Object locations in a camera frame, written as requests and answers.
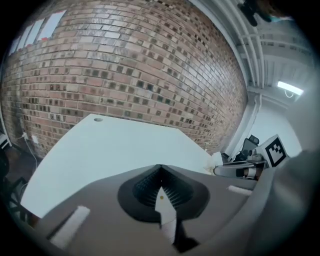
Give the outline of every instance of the power outlet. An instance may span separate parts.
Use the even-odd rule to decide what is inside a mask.
[[[38,140],[37,136],[32,135],[31,137],[32,137],[32,140],[35,144],[39,144],[39,140]]]
[[[26,140],[29,140],[28,134],[26,132],[22,134],[22,137],[25,138]]]

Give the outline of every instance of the white wall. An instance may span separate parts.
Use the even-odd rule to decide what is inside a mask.
[[[248,136],[248,133],[256,118],[257,112],[257,95],[252,92],[248,92],[248,102],[245,107],[241,122],[236,132],[234,133],[228,147],[224,151],[224,153],[229,156],[229,161],[233,159],[241,150],[242,144],[244,143],[245,138]]]
[[[256,136],[262,144],[278,134],[287,154],[294,157],[302,151],[302,147],[286,118],[286,111],[285,108],[263,99],[249,136],[251,134]]]
[[[286,117],[292,125],[303,150],[320,148],[319,84],[305,90],[286,112]]]

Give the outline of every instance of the floor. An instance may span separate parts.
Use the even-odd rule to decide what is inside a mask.
[[[20,177],[23,177],[26,181],[29,181],[36,167],[34,157],[15,147],[8,147],[5,153],[10,165],[9,173],[6,176],[7,179],[10,182],[14,182]]]

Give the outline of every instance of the white ceiling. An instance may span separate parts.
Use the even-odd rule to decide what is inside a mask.
[[[215,15],[236,45],[248,91],[290,105],[296,97],[287,98],[285,91],[277,88],[278,81],[302,90],[315,86],[319,81],[315,71],[318,58],[294,21],[267,23],[256,14],[258,26],[252,27],[237,8],[243,1],[198,0]]]

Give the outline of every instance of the chair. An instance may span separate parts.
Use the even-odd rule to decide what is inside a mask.
[[[5,205],[11,213],[25,222],[27,220],[27,211],[21,206],[21,190],[22,186],[27,184],[27,181],[20,177],[15,182],[11,183],[6,175],[9,172],[9,160],[4,150],[0,149],[0,194]]]
[[[259,145],[259,139],[253,135],[249,138],[245,138],[242,149],[239,154],[236,155],[234,162],[245,161],[249,156],[249,151],[254,150]]]
[[[213,173],[217,176],[241,179],[245,177],[245,173],[247,173],[245,178],[254,179],[256,176],[256,169],[263,169],[265,162],[247,162],[247,158],[250,155],[250,151],[254,150],[258,146],[259,142],[259,139],[253,135],[249,138],[245,138],[242,150],[236,155],[234,161],[225,163],[222,166],[217,166]]]

